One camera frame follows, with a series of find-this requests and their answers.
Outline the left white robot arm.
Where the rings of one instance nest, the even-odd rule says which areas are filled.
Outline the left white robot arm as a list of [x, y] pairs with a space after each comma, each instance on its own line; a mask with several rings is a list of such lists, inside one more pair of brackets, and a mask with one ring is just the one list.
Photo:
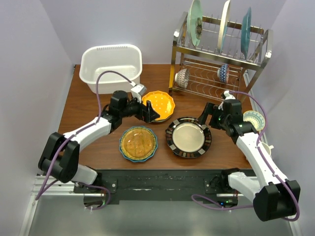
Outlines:
[[151, 102], [143, 103], [136, 97], [129, 99], [125, 91], [119, 90], [113, 93], [109, 104], [99, 108], [98, 116], [86, 125], [64, 134], [52, 133], [38, 163], [39, 169], [46, 174], [38, 196], [50, 187], [47, 183], [49, 177], [62, 183], [77, 182], [91, 193], [103, 190], [101, 174], [93, 168], [80, 165], [79, 154], [97, 139], [115, 131], [123, 118], [132, 116], [150, 123], [159, 114]]

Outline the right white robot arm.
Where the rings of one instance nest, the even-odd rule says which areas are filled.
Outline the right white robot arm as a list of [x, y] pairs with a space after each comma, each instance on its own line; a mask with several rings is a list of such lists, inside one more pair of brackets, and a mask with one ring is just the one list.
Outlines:
[[198, 120], [204, 124], [208, 116], [211, 116], [209, 125], [224, 130], [242, 151], [258, 179], [255, 182], [243, 172], [230, 169], [219, 181], [221, 191], [231, 193], [235, 189], [241, 192], [252, 202], [261, 221], [298, 220], [300, 185], [279, 170], [261, 144], [255, 127], [243, 120], [241, 102], [237, 99], [226, 99], [220, 105], [208, 102]]

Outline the yellow dotted scalloped plate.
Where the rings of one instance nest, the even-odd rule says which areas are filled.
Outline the yellow dotted scalloped plate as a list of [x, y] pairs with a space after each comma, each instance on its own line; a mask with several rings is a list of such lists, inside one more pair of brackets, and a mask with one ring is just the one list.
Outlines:
[[173, 115], [176, 105], [168, 93], [160, 90], [151, 91], [142, 97], [142, 102], [145, 105], [147, 100], [151, 101], [154, 111], [160, 115], [157, 120], [166, 119]]

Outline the black rimmed checkered plate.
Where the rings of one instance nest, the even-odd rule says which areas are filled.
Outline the black rimmed checkered plate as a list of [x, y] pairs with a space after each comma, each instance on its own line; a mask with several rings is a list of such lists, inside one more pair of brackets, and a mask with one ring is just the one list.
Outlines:
[[212, 134], [208, 126], [193, 117], [174, 120], [165, 130], [165, 138], [175, 155], [188, 159], [202, 156], [212, 143]]

